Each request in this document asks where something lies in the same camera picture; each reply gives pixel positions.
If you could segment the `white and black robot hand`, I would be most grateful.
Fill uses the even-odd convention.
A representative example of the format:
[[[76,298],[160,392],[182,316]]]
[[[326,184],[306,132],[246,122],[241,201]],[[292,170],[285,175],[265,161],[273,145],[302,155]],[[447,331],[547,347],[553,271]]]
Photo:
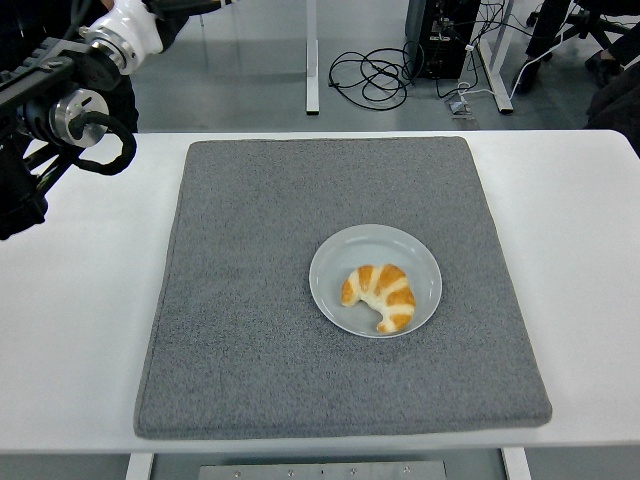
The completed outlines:
[[[88,27],[85,39],[111,44],[122,56],[141,59],[167,50],[190,17],[232,4],[234,1],[219,0],[115,1],[106,15]]]

